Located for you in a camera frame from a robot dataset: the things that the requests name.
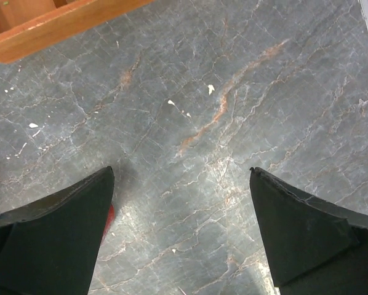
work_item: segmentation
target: gray marble floor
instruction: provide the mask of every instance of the gray marble floor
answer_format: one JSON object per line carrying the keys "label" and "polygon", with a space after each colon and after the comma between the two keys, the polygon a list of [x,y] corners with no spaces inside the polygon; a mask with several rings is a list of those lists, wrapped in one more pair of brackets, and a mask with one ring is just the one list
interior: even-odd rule
{"label": "gray marble floor", "polygon": [[0,65],[0,212],[106,165],[89,294],[278,294],[251,166],[368,214],[359,3],[157,0]]}

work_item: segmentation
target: white paint speck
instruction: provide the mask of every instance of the white paint speck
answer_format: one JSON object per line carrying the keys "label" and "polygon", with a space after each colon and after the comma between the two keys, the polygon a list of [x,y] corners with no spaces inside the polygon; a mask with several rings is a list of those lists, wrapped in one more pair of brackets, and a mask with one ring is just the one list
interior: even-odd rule
{"label": "white paint speck", "polygon": [[215,91],[214,86],[209,84],[207,87],[209,88],[209,95],[211,95],[211,93],[213,93],[213,91]]}
{"label": "white paint speck", "polygon": [[27,145],[27,143],[23,144],[22,149],[20,150],[20,152],[18,152],[18,154],[14,155],[14,156],[19,157],[19,155],[22,153],[22,151],[24,150],[26,145]]}
{"label": "white paint speck", "polygon": [[180,290],[181,293],[183,293],[183,295],[186,295],[186,292],[184,292],[184,290],[182,290],[180,287],[178,287],[178,289]]}
{"label": "white paint speck", "polygon": [[39,129],[38,130],[38,132],[36,132],[32,137],[34,138],[36,135],[38,135],[39,134],[39,132],[40,132],[41,130]]}

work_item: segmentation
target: orange wooden surface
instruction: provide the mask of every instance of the orange wooden surface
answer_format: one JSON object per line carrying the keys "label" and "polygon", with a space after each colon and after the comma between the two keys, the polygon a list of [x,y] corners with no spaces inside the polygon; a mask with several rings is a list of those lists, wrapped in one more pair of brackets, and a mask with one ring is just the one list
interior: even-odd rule
{"label": "orange wooden surface", "polygon": [[77,0],[0,34],[0,63],[10,63],[153,0]]}
{"label": "orange wooden surface", "polygon": [[55,8],[53,0],[0,0],[0,33]]}

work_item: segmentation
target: red object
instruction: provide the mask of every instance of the red object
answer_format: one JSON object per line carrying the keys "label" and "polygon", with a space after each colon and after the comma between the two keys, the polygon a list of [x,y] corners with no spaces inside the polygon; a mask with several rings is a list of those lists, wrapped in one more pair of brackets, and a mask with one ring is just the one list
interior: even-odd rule
{"label": "red object", "polygon": [[108,233],[109,228],[110,228],[111,224],[113,223],[115,217],[116,217],[116,213],[114,212],[114,207],[113,207],[112,204],[110,204],[108,217],[106,219],[105,229],[103,230],[102,241],[105,239],[106,234]]}

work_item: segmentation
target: wooden furniture edge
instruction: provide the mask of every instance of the wooden furniture edge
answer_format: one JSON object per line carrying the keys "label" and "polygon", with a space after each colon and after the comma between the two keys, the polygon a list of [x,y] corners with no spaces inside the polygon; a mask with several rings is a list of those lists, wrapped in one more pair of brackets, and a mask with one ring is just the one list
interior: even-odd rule
{"label": "wooden furniture edge", "polygon": [[11,63],[154,0],[77,0],[0,34],[0,63]]}

